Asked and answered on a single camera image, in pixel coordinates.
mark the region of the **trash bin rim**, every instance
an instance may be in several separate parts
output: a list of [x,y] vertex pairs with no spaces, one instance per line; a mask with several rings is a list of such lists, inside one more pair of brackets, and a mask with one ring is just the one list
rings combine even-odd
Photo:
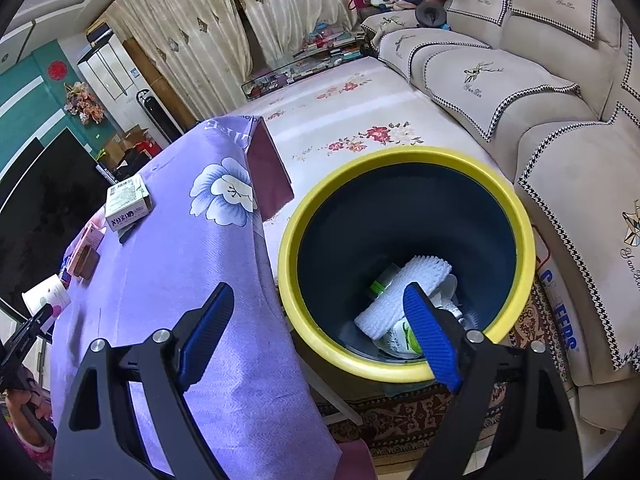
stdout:
[[313,320],[302,299],[298,284],[298,250],[314,213],[340,186],[367,171],[412,162],[438,164],[466,174],[494,196],[508,218],[516,245],[516,271],[507,300],[484,330],[491,341],[500,342],[516,323],[529,299],[535,272],[533,230],[522,202],[505,177],[470,156],[447,148],[397,146],[356,158],[322,179],[300,201],[282,237],[278,254],[280,297],[296,332],[320,357],[353,375],[388,383],[417,383],[434,376],[425,361],[383,363],[354,354],[329,338]]

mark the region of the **white table leg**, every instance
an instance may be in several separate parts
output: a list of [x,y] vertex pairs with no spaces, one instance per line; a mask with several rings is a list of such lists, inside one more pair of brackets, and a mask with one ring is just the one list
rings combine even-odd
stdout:
[[302,373],[305,376],[306,382],[311,386],[316,392],[322,395],[326,400],[328,400],[333,406],[338,408],[341,417],[337,417],[338,413],[335,415],[329,415],[324,417],[324,422],[326,424],[333,424],[334,422],[339,422],[340,420],[344,420],[348,418],[351,422],[353,422],[356,426],[362,426],[362,417],[358,415],[353,408],[351,408],[342,398],[336,394],[327,383],[325,383],[318,374],[316,374],[311,366],[306,364],[305,360],[298,356],[298,360],[300,361],[300,367],[302,368]]

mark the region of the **ceiling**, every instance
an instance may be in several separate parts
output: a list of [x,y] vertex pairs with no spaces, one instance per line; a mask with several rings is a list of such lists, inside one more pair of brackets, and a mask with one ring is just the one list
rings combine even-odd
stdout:
[[86,30],[113,0],[25,0],[0,38],[0,73],[49,41]]

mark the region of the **purple tablecloth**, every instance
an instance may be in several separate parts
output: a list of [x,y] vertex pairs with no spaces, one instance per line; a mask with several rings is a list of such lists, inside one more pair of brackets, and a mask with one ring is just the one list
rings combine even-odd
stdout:
[[[123,245],[107,230],[94,276],[74,280],[72,303],[56,322],[54,417],[93,339],[139,343],[202,306],[224,281],[236,307],[202,380],[185,394],[194,420],[232,480],[332,480],[340,450],[284,324],[244,151],[234,142],[239,119],[200,124],[141,170],[153,211]],[[132,396],[152,463],[169,471],[142,389]]]

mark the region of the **teal wall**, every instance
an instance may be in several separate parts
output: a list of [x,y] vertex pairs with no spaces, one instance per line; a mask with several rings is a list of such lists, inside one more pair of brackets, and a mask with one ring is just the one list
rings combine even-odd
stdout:
[[[60,81],[54,81],[47,74],[50,63],[56,60],[66,63],[68,71]],[[72,85],[78,80],[57,41],[34,50],[0,74],[0,171],[34,135],[46,146],[60,131],[69,128],[83,146],[89,144],[92,155],[104,146],[115,132],[107,117],[100,124],[90,121],[84,126],[77,116],[60,111],[66,102],[64,83]],[[10,106],[12,98],[29,84],[33,89]]]

